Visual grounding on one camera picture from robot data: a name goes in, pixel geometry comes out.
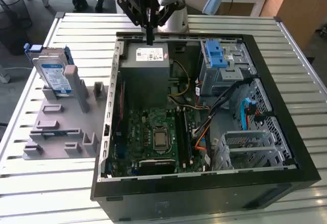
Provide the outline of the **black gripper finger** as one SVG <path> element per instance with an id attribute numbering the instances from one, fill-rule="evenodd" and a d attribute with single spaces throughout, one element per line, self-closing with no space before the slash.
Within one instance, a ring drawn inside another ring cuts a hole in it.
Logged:
<path id="1" fill-rule="evenodd" d="M 169 17 L 177 10 L 179 2 L 171 3 L 159 10 L 158 1 L 151 1 L 150 4 L 150 45 L 153 45 L 154 29 L 163 26 Z"/>
<path id="2" fill-rule="evenodd" d="M 147 0 L 117 0 L 117 2 L 129 19 L 136 26 L 141 26 L 146 34 L 147 45 L 151 45 L 151 26 L 147 15 Z"/>

